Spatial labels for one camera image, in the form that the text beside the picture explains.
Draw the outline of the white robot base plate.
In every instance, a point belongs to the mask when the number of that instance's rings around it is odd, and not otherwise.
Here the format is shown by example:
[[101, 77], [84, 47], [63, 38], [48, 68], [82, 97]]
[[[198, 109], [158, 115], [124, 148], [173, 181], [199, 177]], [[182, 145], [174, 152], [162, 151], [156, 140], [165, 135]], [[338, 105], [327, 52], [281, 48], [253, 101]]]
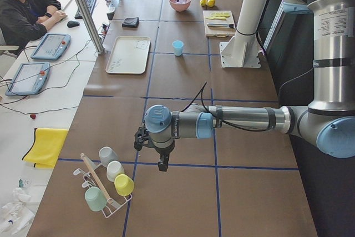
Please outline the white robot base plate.
[[234, 51], [234, 39], [230, 42], [220, 42], [221, 66], [223, 68], [260, 68], [259, 52], [256, 42], [248, 49], [248, 44], [241, 46], [241, 51]]

